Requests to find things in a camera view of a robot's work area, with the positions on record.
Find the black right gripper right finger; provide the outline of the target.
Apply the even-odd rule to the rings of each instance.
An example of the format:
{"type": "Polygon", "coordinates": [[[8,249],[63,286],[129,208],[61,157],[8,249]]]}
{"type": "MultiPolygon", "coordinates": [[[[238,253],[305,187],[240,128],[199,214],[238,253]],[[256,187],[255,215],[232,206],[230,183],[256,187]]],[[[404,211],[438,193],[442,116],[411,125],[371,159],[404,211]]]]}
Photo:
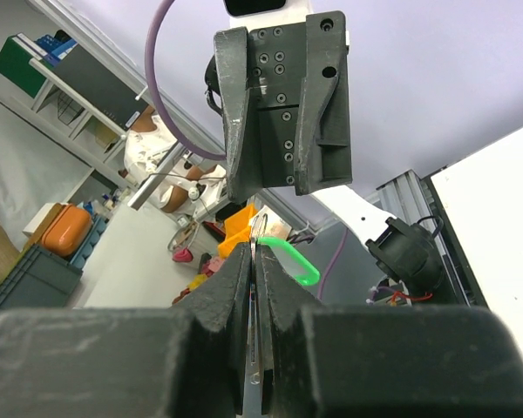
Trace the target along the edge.
{"type": "Polygon", "coordinates": [[[523,417],[523,358],[490,311],[326,306],[255,255],[261,408],[271,417],[523,417]]]}

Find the metal keyring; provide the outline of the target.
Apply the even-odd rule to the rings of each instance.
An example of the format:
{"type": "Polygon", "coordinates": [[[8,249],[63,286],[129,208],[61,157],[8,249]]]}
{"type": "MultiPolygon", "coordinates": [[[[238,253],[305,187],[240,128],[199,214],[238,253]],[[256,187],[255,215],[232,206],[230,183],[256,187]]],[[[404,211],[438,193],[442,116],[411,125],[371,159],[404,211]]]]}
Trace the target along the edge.
{"type": "Polygon", "coordinates": [[[257,240],[265,235],[268,224],[268,215],[266,213],[257,213],[250,222],[251,230],[249,234],[249,246],[251,260],[255,262],[257,240]]]}

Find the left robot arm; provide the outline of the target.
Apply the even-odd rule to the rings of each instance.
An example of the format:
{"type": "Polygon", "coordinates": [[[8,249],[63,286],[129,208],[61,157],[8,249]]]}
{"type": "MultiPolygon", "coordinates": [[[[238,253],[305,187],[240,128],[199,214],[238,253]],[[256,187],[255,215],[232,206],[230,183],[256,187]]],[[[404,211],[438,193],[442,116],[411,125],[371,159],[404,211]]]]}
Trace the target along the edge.
{"type": "Polygon", "coordinates": [[[438,300],[445,270],[436,231],[406,223],[352,188],[346,17],[236,26],[214,35],[214,90],[230,200],[293,187],[331,211],[390,279],[394,299],[438,300]]]}

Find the green key tag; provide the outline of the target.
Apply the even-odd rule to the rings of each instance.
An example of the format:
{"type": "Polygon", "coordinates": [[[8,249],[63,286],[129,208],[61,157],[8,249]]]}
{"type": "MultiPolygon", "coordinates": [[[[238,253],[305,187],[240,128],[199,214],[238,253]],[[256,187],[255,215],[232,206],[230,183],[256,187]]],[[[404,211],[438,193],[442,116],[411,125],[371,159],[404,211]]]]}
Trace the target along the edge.
{"type": "Polygon", "coordinates": [[[266,236],[258,238],[257,244],[268,246],[278,261],[285,261],[285,266],[289,267],[286,273],[301,286],[311,287],[319,283],[319,270],[287,240],[266,236]]]}

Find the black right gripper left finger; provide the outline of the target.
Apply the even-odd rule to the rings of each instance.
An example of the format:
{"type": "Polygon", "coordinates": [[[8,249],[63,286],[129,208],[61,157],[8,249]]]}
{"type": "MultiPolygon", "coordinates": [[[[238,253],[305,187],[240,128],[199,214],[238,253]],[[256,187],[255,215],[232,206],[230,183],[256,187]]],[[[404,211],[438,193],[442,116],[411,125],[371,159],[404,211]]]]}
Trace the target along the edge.
{"type": "Polygon", "coordinates": [[[0,313],[0,417],[234,417],[251,250],[168,308],[0,313]]]}

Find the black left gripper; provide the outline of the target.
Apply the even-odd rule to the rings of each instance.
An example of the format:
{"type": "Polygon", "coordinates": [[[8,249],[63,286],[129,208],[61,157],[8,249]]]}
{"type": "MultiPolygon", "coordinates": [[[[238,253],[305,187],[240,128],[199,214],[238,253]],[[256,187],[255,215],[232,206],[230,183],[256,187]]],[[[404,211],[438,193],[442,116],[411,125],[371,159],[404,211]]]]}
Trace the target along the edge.
{"type": "Polygon", "coordinates": [[[348,53],[339,10],[215,34],[206,96],[223,120],[232,202],[294,182],[308,195],[352,181],[348,53]]]}

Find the silver key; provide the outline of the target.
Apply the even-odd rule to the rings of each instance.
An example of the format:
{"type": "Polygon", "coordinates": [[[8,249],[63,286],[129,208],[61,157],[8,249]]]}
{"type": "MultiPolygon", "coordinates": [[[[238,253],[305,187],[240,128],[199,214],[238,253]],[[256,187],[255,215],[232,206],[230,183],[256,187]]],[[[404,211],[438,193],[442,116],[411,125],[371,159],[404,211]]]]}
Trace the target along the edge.
{"type": "Polygon", "coordinates": [[[245,377],[245,417],[261,417],[260,374],[257,364],[255,288],[250,286],[248,317],[248,354],[245,377]]]}

